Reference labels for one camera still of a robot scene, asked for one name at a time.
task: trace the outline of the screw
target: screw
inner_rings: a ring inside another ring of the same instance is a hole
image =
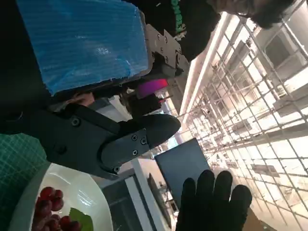
[[[146,139],[145,139],[145,138],[142,138],[142,139],[141,139],[141,144],[142,144],[142,145],[145,145],[145,144],[146,144]]]
[[[73,118],[71,121],[72,126],[78,127],[80,125],[80,119],[78,118]]]
[[[114,168],[114,172],[119,172],[120,171],[120,168],[119,167],[115,167]]]

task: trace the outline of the person's hand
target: person's hand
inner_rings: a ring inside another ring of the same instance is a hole
[[[67,101],[67,104],[69,103],[77,103],[83,106],[90,106],[92,103],[95,102],[94,96],[91,93],[83,93],[80,95],[74,95],[74,97]]]
[[[246,221],[252,195],[246,186],[232,192],[232,175],[204,171],[197,183],[188,178],[183,185],[176,231],[241,231]]]

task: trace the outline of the monitor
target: monitor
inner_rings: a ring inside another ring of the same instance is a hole
[[[193,178],[197,183],[200,174],[210,169],[197,139],[157,155],[155,159],[178,208],[184,181]]]

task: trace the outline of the white bowl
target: white bowl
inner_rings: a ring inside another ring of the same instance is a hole
[[[39,192],[46,186],[64,193],[64,206],[54,212],[61,217],[76,208],[91,216],[94,231],[112,231],[112,219],[108,203],[101,189],[89,174],[56,164],[44,166],[30,181],[15,208],[9,231],[30,231],[34,207]]]

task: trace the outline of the green cutting mat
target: green cutting mat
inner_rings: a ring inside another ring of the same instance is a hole
[[[8,229],[23,190],[46,163],[37,139],[24,134],[0,134],[0,230]]]

